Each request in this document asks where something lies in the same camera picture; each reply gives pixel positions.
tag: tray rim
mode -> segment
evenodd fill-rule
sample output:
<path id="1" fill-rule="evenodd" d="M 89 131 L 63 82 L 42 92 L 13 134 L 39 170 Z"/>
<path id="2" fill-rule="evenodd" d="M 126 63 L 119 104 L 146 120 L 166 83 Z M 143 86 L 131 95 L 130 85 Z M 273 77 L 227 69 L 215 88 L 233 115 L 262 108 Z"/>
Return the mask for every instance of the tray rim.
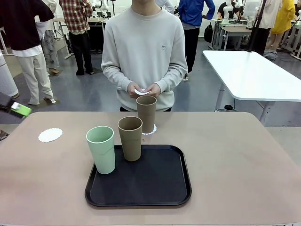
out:
<path id="1" fill-rule="evenodd" d="M 186 159 L 185 159 L 185 155 L 183 153 L 183 151 L 174 146 L 174 145 L 141 145 L 142 146 L 142 149 L 143 147 L 151 147 L 151 146 L 159 146 L 159 147 L 172 147 L 172 149 L 174 149 L 175 151 L 177 151 L 181 157 L 181 162 L 182 162 L 182 170 L 184 171 L 184 182 L 186 184 L 186 190 L 187 190 L 187 195 L 186 197 L 178 202 L 177 204 L 109 204 L 109 205 L 99 205 L 95 202 L 92 201 L 90 197 L 90 189 L 92 187 L 92 184 L 91 181 L 92 181 L 92 177 L 94 176 L 95 174 L 95 171 L 97 172 L 97 169 L 96 169 L 96 166 L 95 164 L 93 163 L 93 166 L 92 166 L 92 169 L 91 169 L 91 172 L 90 172 L 90 175 L 89 175 L 89 178 L 88 178 L 88 181 L 87 181 L 87 185 L 86 185 L 86 188 L 85 188 L 85 199 L 86 201 L 92 205 L 92 206 L 95 206 L 95 207 L 103 207 L 103 208 L 112 208 L 112 207 L 168 207 L 168 206 L 182 206 L 184 205 L 185 203 L 187 203 L 189 201 L 189 199 L 191 198 L 191 195 L 192 195 L 192 187 L 191 187 L 191 183 L 190 183 L 190 177 L 189 177 L 189 174 L 188 174 L 188 169 L 187 169 L 187 164 L 186 164 Z M 122 145 L 115 145 L 114 146 L 114 149 L 120 149 L 122 148 Z"/>

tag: cup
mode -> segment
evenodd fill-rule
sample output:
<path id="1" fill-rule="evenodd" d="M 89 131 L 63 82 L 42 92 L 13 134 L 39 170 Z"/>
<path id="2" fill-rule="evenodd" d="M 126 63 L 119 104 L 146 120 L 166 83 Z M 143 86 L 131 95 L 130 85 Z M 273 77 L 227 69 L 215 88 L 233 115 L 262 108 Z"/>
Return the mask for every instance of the cup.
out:
<path id="1" fill-rule="evenodd" d="M 97 171 L 109 174 L 115 169 L 114 131 L 107 126 L 98 126 L 86 135 Z"/>
<path id="2" fill-rule="evenodd" d="M 142 132 L 154 130 L 157 99 L 152 96 L 141 96 L 137 100 L 138 116 L 143 121 Z"/>
<path id="3" fill-rule="evenodd" d="M 134 116 L 122 118 L 118 129 L 125 159 L 138 160 L 141 156 L 142 120 Z"/>

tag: person in yellow shirt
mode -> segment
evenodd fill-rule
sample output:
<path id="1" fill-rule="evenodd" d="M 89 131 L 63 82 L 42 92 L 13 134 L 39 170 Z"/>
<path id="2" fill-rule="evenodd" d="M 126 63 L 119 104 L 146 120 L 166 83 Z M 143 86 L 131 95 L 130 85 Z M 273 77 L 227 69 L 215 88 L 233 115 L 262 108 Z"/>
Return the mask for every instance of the person in yellow shirt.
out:
<path id="1" fill-rule="evenodd" d="M 277 50 L 284 32 L 291 28 L 291 20 L 295 17 L 294 0 L 282 0 L 282 8 L 279 10 L 271 37 L 266 49 Z"/>

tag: plaid shirt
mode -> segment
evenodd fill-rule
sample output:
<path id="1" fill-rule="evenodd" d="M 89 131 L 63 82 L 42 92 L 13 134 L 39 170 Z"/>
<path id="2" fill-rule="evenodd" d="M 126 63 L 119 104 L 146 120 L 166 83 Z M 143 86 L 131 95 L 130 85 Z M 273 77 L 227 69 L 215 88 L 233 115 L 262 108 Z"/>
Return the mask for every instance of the plaid shirt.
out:
<path id="1" fill-rule="evenodd" d="M 59 0 L 68 30 L 81 33 L 89 30 L 87 17 L 93 13 L 89 0 Z"/>

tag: blue jacket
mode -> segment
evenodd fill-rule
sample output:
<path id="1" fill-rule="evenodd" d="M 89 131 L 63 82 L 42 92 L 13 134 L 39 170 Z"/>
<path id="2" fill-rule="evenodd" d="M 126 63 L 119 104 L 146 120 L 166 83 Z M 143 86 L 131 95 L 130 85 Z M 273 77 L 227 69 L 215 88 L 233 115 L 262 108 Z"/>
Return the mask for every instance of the blue jacket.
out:
<path id="1" fill-rule="evenodd" d="M 181 21 L 193 26 L 201 26 L 204 1 L 209 8 L 207 19 L 211 20 L 215 13 L 215 5 L 212 0 L 180 0 L 179 15 Z"/>

